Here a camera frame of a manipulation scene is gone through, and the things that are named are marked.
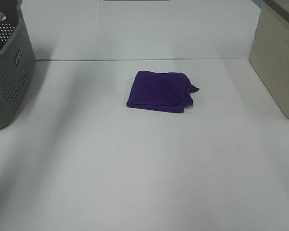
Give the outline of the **purple towel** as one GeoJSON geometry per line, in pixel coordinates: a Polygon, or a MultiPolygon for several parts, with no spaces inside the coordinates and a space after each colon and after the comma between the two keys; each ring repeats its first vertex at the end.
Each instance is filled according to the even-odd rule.
{"type": "Polygon", "coordinates": [[[183,73],[139,71],[131,87],[127,107],[183,113],[193,105],[191,93],[199,91],[183,73]]]}

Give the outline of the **grey perforated laundry basket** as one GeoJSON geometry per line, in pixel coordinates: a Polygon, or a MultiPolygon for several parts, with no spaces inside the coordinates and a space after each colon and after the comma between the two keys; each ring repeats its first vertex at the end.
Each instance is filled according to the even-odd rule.
{"type": "Polygon", "coordinates": [[[35,55],[20,0],[0,0],[0,129],[10,124],[31,82],[35,55]]]}

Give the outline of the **beige storage bin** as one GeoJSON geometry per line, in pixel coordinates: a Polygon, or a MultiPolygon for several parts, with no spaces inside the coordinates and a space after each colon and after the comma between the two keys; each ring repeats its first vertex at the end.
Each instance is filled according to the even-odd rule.
{"type": "Polygon", "coordinates": [[[264,0],[249,63],[289,119],[289,4],[264,0]]]}

